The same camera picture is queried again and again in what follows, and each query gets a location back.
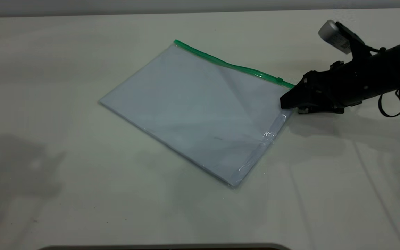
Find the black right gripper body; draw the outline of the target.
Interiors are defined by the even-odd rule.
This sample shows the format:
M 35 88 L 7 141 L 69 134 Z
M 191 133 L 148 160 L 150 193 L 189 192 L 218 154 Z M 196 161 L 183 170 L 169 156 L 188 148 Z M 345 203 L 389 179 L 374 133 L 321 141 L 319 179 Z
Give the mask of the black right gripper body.
M 330 65 L 329 70 L 318 72 L 315 70 L 304 74 L 308 90 L 308 102 L 305 106 L 335 106 L 338 108 L 353 107 L 362 104 L 360 101 L 341 101 L 341 85 L 346 84 L 335 74 L 336 70 L 345 66 L 343 61 L 336 61 Z

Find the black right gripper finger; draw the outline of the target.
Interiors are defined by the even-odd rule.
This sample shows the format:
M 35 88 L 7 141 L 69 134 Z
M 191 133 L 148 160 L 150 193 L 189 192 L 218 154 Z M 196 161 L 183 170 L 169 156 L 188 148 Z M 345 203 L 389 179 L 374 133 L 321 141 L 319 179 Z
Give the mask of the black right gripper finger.
M 314 114 L 314 113 L 334 113 L 344 114 L 344 108 L 335 106 L 299 106 L 297 107 L 299 114 Z
M 293 109 L 306 106 L 308 102 L 308 90 L 306 79 L 301 79 L 291 90 L 280 98 L 281 109 Z

